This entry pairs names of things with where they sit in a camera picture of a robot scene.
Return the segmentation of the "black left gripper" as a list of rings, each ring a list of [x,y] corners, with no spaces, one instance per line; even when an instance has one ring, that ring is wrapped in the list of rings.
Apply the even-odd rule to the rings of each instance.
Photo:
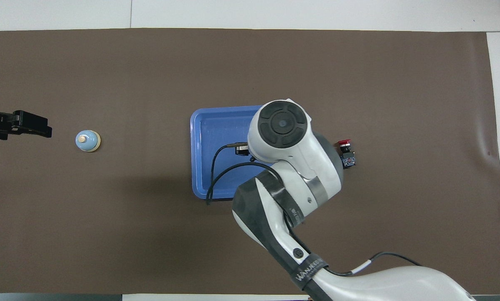
[[[52,137],[52,127],[48,119],[23,110],[11,114],[0,112],[0,140],[7,140],[8,135],[38,135],[44,138]]]

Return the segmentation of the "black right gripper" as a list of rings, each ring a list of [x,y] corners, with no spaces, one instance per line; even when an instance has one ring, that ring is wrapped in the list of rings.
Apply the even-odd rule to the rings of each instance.
[[[235,143],[235,154],[237,156],[248,157],[250,162],[254,162],[255,158],[251,155],[248,143]]]

